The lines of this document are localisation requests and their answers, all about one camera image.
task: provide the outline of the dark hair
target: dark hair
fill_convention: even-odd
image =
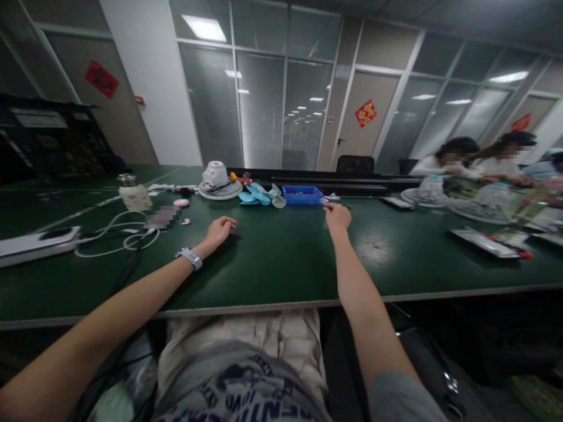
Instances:
[[[555,154],[552,154],[550,160],[553,164],[559,164],[563,162],[563,152],[556,152]]]
[[[448,152],[460,152],[461,154],[473,154],[479,150],[477,143],[470,137],[457,137],[443,144],[434,155],[441,159]]]
[[[487,159],[492,156],[497,156],[501,154],[510,144],[518,144],[522,147],[533,147],[536,144],[534,139],[535,135],[530,132],[507,132],[500,137],[498,142],[490,147],[482,149],[477,154],[473,155],[470,160],[473,162],[479,158]]]

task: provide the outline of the black chair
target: black chair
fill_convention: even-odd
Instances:
[[[415,167],[418,160],[403,158],[399,160],[399,174],[408,176],[411,170]]]
[[[336,173],[367,176],[374,173],[375,161],[371,156],[341,155],[336,164]]]

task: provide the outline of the white cable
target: white cable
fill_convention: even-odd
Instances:
[[[76,249],[74,250],[74,254],[75,254],[76,256],[80,257],[80,258],[97,258],[97,257],[100,257],[100,256],[113,254],[113,253],[115,253],[115,252],[119,252],[120,250],[124,250],[124,249],[127,249],[127,250],[136,250],[136,248],[132,248],[132,247],[131,247],[133,244],[142,241],[142,240],[143,240],[145,237],[147,237],[149,234],[153,234],[154,232],[156,232],[156,235],[152,238],[152,240],[151,240],[149,243],[147,243],[145,246],[143,246],[141,249],[145,249],[145,248],[149,247],[150,245],[152,245],[152,244],[155,242],[155,240],[158,238],[159,234],[160,234],[160,230],[158,230],[158,229],[150,229],[149,231],[147,231],[147,232],[144,233],[144,234],[132,234],[131,236],[128,236],[128,237],[125,238],[125,240],[123,241],[123,247],[120,247],[119,249],[114,249],[114,250],[112,250],[112,251],[103,252],[103,253],[99,253],[99,254],[95,254],[95,255],[84,255],[84,254],[82,254],[81,252],[78,251],[78,245],[80,245],[80,244],[82,244],[82,243],[88,243],[88,242],[91,242],[91,241],[93,241],[93,240],[96,240],[96,239],[101,238],[101,237],[102,237],[104,234],[106,234],[107,231],[108,231],[110,228],[112,228],[112,227],[128,226],[128,225],[130,225],[130,224],[145,224],[144,222],[131,222],[131,223],[119,223],[119,224],[114,224],[114,222],[115,222],[119,217],[121,217],[122,215],[125,215],[125,214],[132,214],[132,213],[140,214],[140,215],[142,215],[142,216],[145,215],[145,214],[143,214],[143,213],[141,213],[141,212],[139,212],[139,211],[125,211],[125,212],[123,212],[123,213],[121,213],[121,214],[116,215],[116,216],[110,221],[110,223],[109,223],[105,228],[100,229],[100,230],[96,230],[96,231],[94,232],[94,233],[101,232],[100,234],[98,234],[98,236],[92,237],[92,238],[90,238],[90,239],[83,239],[83,240],[81,240],[81,241],[78,241],[78,242],[77,242],[77,247],[76,247]],[[130,239],[133,239],[134,237],[140,237],[140,239],[139,239],[139,240],[136,240],[136,241],[135,241],[134,243],[132,243],[132,244],[129,244],[129,240],[130,240]]]

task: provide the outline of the wrist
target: wrist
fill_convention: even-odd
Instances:
[[[329,229],[330,237],[333,238],[333,242],[349,240],[348,238],[348,230],[337,228],[337,229]]]
[[[215,247],[210,244],[210,242],[204,240],[196,247],[192,248],[192,251],[201,259],[206,259],[209,255],[215,252]]]

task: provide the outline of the white fan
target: white fan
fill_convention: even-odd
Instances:
[[[511,223],[506,211],[509,193],[505,183],[493,183],[479,189],[473,199],[450,199],[446,205],[455,214],[472,220],[507,225]]]
[[[428,176],[424,178],[419,188],[407,189],[401,192],[401,198],[413,205],[441,208],[448,199],[444,194],[443,184],[444,180],[441,176]]]
[[[226,200],[235,198],[242,191],[239,181],[230,181],[225,164],[221,161],[210,161],[202,177],[198,191],[204,198]]]

